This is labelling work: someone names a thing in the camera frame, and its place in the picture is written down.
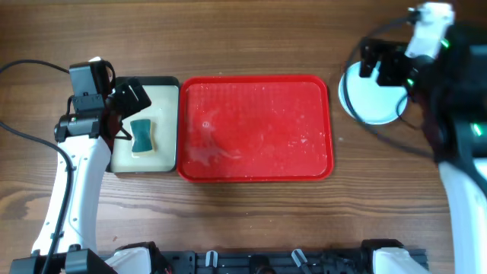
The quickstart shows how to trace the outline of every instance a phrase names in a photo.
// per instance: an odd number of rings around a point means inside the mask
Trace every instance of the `sponge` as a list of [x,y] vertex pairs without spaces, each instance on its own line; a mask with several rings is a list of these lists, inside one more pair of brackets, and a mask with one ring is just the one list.
[[141,157],[155,152],[150,119],[137,119],[130,122],[133,135],[132,156]]

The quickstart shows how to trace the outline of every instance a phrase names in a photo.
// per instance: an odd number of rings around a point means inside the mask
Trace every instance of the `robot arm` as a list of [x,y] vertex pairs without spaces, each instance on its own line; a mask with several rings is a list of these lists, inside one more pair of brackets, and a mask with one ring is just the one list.
[[[62,226],[63,236],[59,239],[56,253],[68,252],[73,244],[82,249],[97,252],[96,220],[101,180],[111,152],[103,138],[90,139],[87,135],[69,137],[59,143],[59,147],[72,157],[73,183],[68,209]],[[60,214],[63,193],[66,187],[66,163],[58,156],[58,169],[54,181],[53,194],[49,202],[46,220],[35,241],[32,252],[38,250],[46,255],[53,239],[54,227]]]
[[[456,273],[487,272],[487,39],[453,24],[449,4],[420,6],[404,44],[371,40],[361,49],[361,76],[381,59],[379,85],[404,86],[422,107],[422,130],[434,151],[450,206]],[[409,273],[399,250],[374,251],[374,273]]]

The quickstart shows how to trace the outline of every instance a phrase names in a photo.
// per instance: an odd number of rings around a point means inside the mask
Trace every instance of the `wood grain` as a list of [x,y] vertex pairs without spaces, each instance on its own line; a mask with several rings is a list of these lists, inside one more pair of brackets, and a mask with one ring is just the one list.
[[[329,85],[336,159],[330,178],[202,185],[175,173],[106,174],[97,222],[101,252],[139,241],[155,241],[162,250],[290,250],[356,247],[366,238],[391,237],[427,249],[433,272],[448,273],[454,269],[450,216],[435,165],[368,135],[336,94],[343,62],[358,39],[403,16],[410,5],[385,0],[4,5],[0,63],[32,58],[68,67],[102,56],[117,75],[185,81],[196,75],[303,73]],[[477,5],[485,6],[462,2],[459,17],[487,25]],[[388,37],[407,40],[410,33]],[[68,77],[50,68],[12,68],[0,78],[0,120],[53,140],[71,92]],[[420,122],[415,107],[407,111]],[[427,149],[421,133],[400,123],[382,129]],[[8,272],[13,259],[29,255],[40,231],[56,153],[1,132],[0,155],[0,272]]]

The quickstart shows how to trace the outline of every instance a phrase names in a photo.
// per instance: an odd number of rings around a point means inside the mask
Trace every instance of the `white plate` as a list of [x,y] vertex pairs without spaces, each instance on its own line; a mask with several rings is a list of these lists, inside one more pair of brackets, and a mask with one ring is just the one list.
[[134,157],[132,141],[115,139],[111,170],[119,172],[167,172],[176,165],[177,111],[179,88],[174,85],[142,85],[152,105],[123,120],[123,128],[132,134],[130,122],[152,122],[154,153]]
[[[374,68],[370,78],[361,78],[358,74],[360,72],[360,62],[356,62],[349,68],[348,72],[348,90],[349,98],[355,112],[364,120],[364,122],[371,125],[383,125],[390,123],[397,119],[396,105],[399,100],[406,95],[404,87],[380,87],[376,80],[379,75],[380,63]],[[349,108],[346,105],[343,95],[343,75],[339,84],[339,99],[345,111],[350,115]],[[399,114],[402,114],[406,109],[407,100],[399,106]]]

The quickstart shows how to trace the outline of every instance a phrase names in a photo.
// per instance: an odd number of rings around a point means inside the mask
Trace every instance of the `red tray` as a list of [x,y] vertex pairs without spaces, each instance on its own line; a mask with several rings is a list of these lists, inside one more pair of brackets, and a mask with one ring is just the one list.
[[179,119],[177,170],[191,182],[320,180],[332,172],[328,90],[316,76],[191,78]]

